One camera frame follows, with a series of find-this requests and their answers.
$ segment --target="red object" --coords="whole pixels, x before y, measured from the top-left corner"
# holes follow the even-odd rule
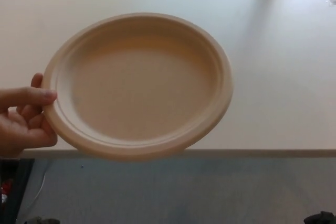
[[[8,179],[5,180],[2,184],[1,184],[1,189],[2,189],[2,194],[5,195],[9,195],[9,193],[12,190],[12,186],[13,186],[13,180],[12,179]]]

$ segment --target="cable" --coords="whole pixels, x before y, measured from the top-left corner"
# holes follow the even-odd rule
[[[20,214],[20,217],[23,218],[25,217],[27,214],[28,214],[28,211],[30,210],[30,208],[33,206],[33,204],[36,202],[38,196],[40,195],[42,189],[43,189],[43,185],[44,185],[44,182],[46,180],[46,174],[47,174],[47,171],[49,170],[51,164],[52,164],[52,160],[49,160],[47,165],[46,165],[46,168],[44,169],[43,171],[43,176],[42,176],[42,182],[41,182],[41,185],[40,185],[40,188],[37,192],[37,194],[35,195],[35,197],[32,199],[32,201],[28,204],[28,206],[23,210],[22,214]]]

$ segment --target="paper plate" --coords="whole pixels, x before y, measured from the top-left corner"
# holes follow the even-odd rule
[[[233,92],[220,45],[169,15],[129,14],[94,24],[67,41],[46,68],[50,125],[95,156],[133,161],[182,151],[226,112]]]

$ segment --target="tabletop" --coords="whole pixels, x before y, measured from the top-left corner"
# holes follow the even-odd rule
[[[336,7],[328,0],[0,0],[0,87],[28,85],[76,32],[132,12],[187,19],[231,61],[231,105],[186,154],[336,156]],[[79,155],[62,139],[24,152]]]

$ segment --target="gray carpet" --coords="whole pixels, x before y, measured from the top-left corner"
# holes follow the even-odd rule
[[[336,212],[336,159],[172,158],[141,164],[59,159],[38,191],[33,169],[20,211],[62,224],[303,223]]]

